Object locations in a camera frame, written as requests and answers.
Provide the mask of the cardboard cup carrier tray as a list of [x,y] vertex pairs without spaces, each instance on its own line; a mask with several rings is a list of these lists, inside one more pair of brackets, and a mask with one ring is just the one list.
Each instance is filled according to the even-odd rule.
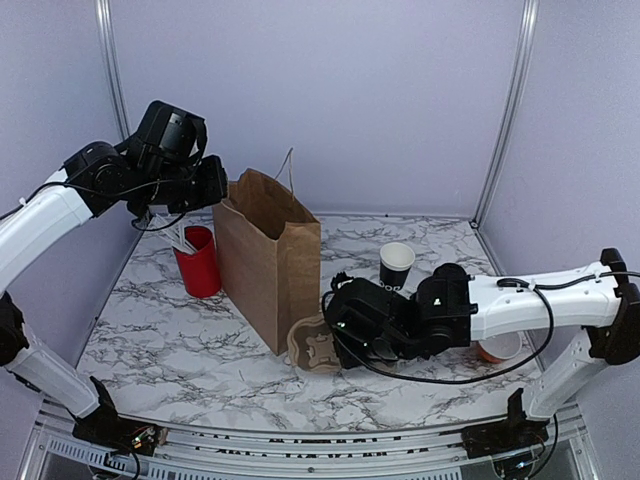
[[291,364],[318,374],[336,373],[342,364],[329,325],[321,313],[298,320],[287,334]]

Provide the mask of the brown paper bag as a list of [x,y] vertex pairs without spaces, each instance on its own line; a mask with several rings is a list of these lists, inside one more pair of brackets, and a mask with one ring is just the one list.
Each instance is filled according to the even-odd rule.
[[321,222],[294,187],[248,168],[213,207],[226,296],[275,355],[294,323],[319,310]]

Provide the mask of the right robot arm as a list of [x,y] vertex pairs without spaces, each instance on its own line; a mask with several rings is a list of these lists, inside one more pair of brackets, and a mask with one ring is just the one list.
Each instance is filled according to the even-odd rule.
[[380,364],[429,359],[503,334],[576,326],[563,353],[533,384],[510,395],[499,421],[466,427],[471,457],[547,440],[559,407],[610,366],[639,356],[639,288],[615,248],[585,267],[524,278],[472,276],[446,263],[410,297],[340,273],[321,300],[340,360]]

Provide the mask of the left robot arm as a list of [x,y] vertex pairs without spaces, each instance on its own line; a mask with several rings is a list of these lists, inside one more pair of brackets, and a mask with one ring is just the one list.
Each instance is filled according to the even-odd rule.
[[1,222],[1,366],[19,381],[59,402],[74,420],[75,437],[115,448],[143,441],[154,447],[158,428],[123,418],[104,384],[80,374],[39,339],[26,323],[9,286],[70,232],[119,202],[136,215],[148,206],[186,214],[219,203],[227,195],[227,174],[216,155],[192,152],[161,163],[157,179],[146,177],[121,146],[93,142],[55,171]]

